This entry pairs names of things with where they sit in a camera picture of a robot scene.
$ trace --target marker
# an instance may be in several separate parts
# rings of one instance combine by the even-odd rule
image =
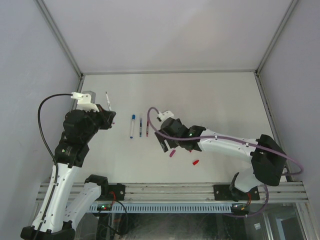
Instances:
[[[132,119],[131,119],[131,129],[130,129],[130,138],[133,139],[134,138],[134,126],[135,126],[135,119],[136,119],[136,115],[132,115]]]
[[[146,134],[147,137],[149,135],[149,121],[146,121]]]
[[[139,131],[140,138],[142,137],[142,117],[140,117],[140,131]]]
[[[106,102],[108,103],[109,111],[112,111],[111,104],[110,104],[110,100],[109,100],[109,97],[108,97],[108,93],[107,93],[107,92],[105,92],[105,96],[106,96]]]

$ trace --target purple cable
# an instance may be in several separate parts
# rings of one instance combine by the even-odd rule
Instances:
[[[246,141],[242,141],[242,140],[239,140],[239,139],[236,139],[236,138],[233,138],[233,137],[229,137],[229,136],[196,136],[196,137],[186,137],[186,138],[180,138],[180,137],[172,137],[172,136],[168,136],[166,134],[163,134],[162,132],[159,132],[155,126],[152,124],[151,120],[150,120],[150,112],[151,110],[155,110],[158,114],[159,114],[159,110],[157,108],[155,108],[154,106],[150,107],[149,110],[148,110],[148,113],[147,113],[147,120],[150,124],[150,126],[152,127],[152,129],[157,133],[159,134],[160,136],[166,138],[166,139],[170,139],[170,140],[174,140],[174,141],[190,141],[190,140],[199,140],[199,139],[211,139],[211,138],[214,138],[214,139],[225,139],[225,140],[229,140],[229,141],[233,141],[233,142],[236,142],[236,143],[240,143],[240,144],[248,144],[249,146],[251,147],[254,147],[254,148],[257,148],[257,149],[261,149],[261,150],[264,150],[264,151],[267,151],[267,152],[270,152],[270,153],[273,153],[273,154],[276,154],[276,155],[279,155],[280,157],[283,157],[291,162],[293,162],[294,164],[296,164],[299,168],[300,168],[300,171],[297,171],[297,172],[292,172],[292,173],[283,173],[282,175],[283,176],[293,176],[293,175],[299,175],[301,174],[303,171],[304,171],[304,167],[299,163],[297,162],[296,160],[294,160],[293,158],[283,154],[282,152],[279,152],[279,151],[275,151],[271,148],[268,148],[268,147],[264,147],[264,146],[260,146],[260,145],[256,145],[256,144],[253,144],[253,143],[250,143],[250,142],[246,142]],[[268,187],[267,185],[265,184],[264,185],[264,189],[265,189],[265,202],[263,204],[263,206],[258,210],[256,211],[255,213],[252,213],[252,214],[249,214],[249,215],[245,215],[245,216],[237,216],[237,215],[233,215],[233,214],[228,214],[228,213],[225,213],[224,215],[225,216],[229,216],[229,217],[233,217],[233,218],[249,218],[249,217],[254,217],[256,215],[259,215],[261,214],[265,208],[267,207],[267,204],[269,202],[269,191],[268,191]]]
[[[180,138],[180,137],[172,137],[172,136],[168,136],[166,134],[163,134],[162,132],[159,132],[155,126],[152,124],[152,122],[150,121],[150,111],[151,110],[155,110],[158,114],[159,114],[159,110],[156,109],[155,107],[150,107],[149,110],[148,110],[148,113],[147,113],[147,120],[149,121],[149,124],[150,126],[153,128],[153,130],[159,134],[160,136],[166,138],[166,139],[170,139],[170,140],[174,140],[174,141],[190,141],[190,140],[199,140],[199,139],[224,139],[224,140],[229,140],[229,141],[233,141],[233,142],[236,142],[236,143],[239,143],[239,144],[248,144],[250,147],[254,147],[254,148],[257,148],[257,149],[261,149],[261,150],[264,150],[264,151],[267,151],[267,152],[270,152],[270,153],[273,153],[273,154],[276,154],[276,155],[279,155],[280,157],[283,157],[291,162],[293,162],[294,164],[296,164],[299,168],[300,168],[300,171],[297,171],[297,172],[287,172],[287,173],[283,173],[282,175],[283,176],[293,176],[293,175],[299,175],[301,174],[303,171],[304,171],[304,167],[299,163],[297,162],[296,160],[294,160],[293,158],[283,154],[282,152],[279,152],[279,151],[276,151],[276,150],[273,150],[271,148],[268,148],[268,147],[264,147],[264,146],[260,146],[260,145],[257,145],[257,144],[253,144],[253,143],[250,143],[250,142],[246,142],[246,141],[242,141],[242,140],[239,140],[239,139],[236,139],[236,138],[233,138],[233,137],[230,137],[230,136],[219,136],[219,135],[212,135],[212,136],[195,136],[195,137],[186,137],[186,138]]]

